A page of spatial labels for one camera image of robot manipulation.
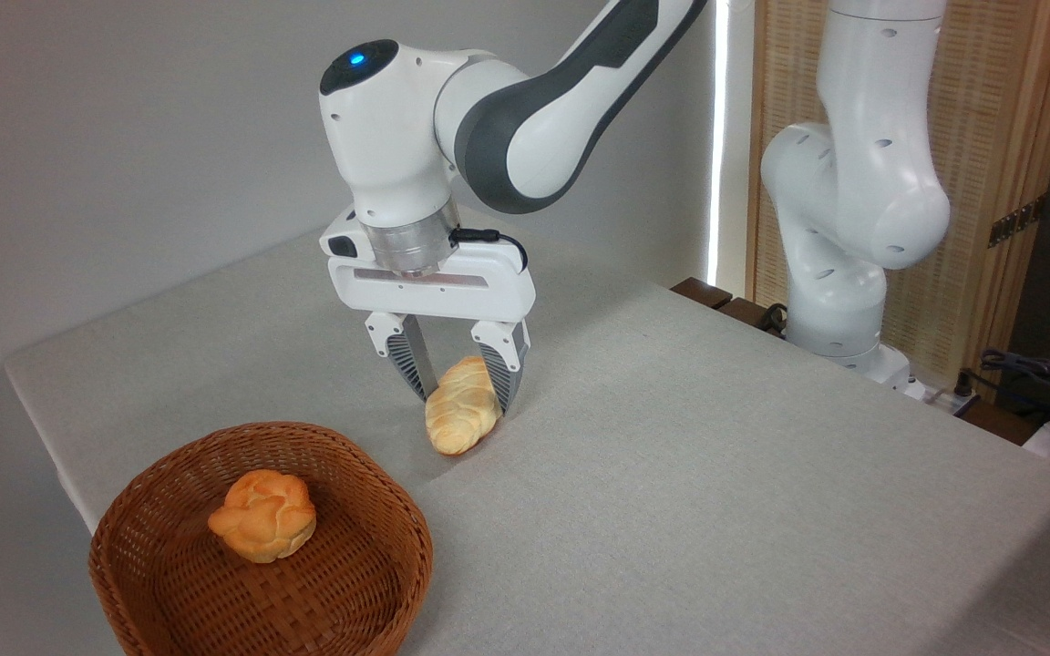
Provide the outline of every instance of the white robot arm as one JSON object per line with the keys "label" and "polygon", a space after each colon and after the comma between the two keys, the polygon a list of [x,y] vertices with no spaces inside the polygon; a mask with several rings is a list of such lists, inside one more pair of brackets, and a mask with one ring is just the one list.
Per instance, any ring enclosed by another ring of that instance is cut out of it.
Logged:
{"label": "white robot arm", "polygon": [[321,117],[354,205],[321,248],[339,298],[371,311],[376,352],[421,398],[435,377],[416,315],[476,321],[472,339],[503,408],[528,350],[536,292],[524,249],[460,229],[452,179],[462,175],[498,211],[553,204],[705,3],[611,0],[553,69],[532,79],[483,50],[390,40],[355,46],[327,69]]}
{"label": "white robot arm", "polygon": [[831,0],[817,71],[828,125],[789,126],[761,163],[789,262],[788,340],[911,396],[907,358],[880,341],[884,269],[929,256],[950,219],[926,133],[945,5]]}

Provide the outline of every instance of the wicker basket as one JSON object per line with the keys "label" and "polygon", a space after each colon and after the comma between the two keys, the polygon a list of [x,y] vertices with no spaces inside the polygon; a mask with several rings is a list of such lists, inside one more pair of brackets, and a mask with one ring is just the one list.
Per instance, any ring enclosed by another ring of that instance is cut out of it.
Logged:
{"label": "wicker basket", "polygon": [[[294,555],[237,556],[205,521],[243,473],[308,483],[318,512]],[[424,602],[432,538],[416,503],[336,431],[246,424],[134,478],[92,538],[92,585],[125,653],[395,653]]]}

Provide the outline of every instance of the white wall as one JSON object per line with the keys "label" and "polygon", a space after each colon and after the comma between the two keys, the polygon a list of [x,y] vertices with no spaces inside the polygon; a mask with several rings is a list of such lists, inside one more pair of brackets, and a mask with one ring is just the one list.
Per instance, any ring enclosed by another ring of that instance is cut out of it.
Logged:
{"label": "white wall", "polygon": [[[483,46],[540,72],[602,3],[0,0],[0,653],[118,653],[87,532],[5,355],[327,224],[349,196],[315,88],[348,46]],[[518,225],[662,283],[701,274],[711,24],[634,97],[583,182]]]}

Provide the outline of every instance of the croissant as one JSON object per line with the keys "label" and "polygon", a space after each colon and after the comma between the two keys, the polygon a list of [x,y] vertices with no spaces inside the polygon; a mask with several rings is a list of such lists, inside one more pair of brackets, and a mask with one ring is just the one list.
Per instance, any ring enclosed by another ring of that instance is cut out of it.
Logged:
{"label": "croissant", "polygon": [[501,404],[484,360],[457,362],[440,378],[440,386],[424,406],[428,439],[438,452],[460,456],[488,435],[501,416]]}
{"label": "croissant", "polygon": [[209,515],[209,530],[254,563],[292,555],[314,532],[315,509],[297,477],[254,469],[233,483],[225,505]]}

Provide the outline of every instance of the table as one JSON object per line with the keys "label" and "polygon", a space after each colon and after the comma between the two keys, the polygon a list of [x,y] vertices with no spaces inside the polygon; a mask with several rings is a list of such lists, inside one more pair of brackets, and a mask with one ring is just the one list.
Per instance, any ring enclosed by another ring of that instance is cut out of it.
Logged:
{"label": "table", "polygon": [[[533,347],[441,458],[316,235],[9,358],[89,528],[213,429],[351,437],[435,543],[404,653],[1050,653],[1050,461],[571,246],[524,238]],[[425,321],[442,369],[475,345]]]}

